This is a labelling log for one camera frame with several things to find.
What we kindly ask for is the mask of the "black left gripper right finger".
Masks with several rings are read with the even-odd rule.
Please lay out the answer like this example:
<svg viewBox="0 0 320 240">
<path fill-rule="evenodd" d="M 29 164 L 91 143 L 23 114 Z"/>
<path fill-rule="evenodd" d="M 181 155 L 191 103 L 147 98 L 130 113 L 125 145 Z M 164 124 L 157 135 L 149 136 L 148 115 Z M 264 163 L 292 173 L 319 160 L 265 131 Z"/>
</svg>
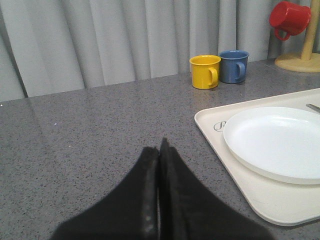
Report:
<svg viewBox="0 0 320 240">
<path fill-rule="evenodd" d="M 160 239 L 271 240 L 263 226 L 211 193 L 163 139 L 159 153 Z"/>
</svg>

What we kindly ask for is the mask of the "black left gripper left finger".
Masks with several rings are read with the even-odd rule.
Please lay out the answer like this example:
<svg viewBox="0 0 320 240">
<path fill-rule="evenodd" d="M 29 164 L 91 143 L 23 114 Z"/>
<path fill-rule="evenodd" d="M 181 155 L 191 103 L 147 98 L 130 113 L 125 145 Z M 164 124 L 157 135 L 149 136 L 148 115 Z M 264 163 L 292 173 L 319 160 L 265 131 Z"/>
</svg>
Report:
<svg viewBox="0 0 320 240">
<path fill-rule="evenodd" d="M 62 223 L 53 240 L 158 239 L 158 156 L 145 147 L 136 164 L 106 197 Z"/>
</svg>

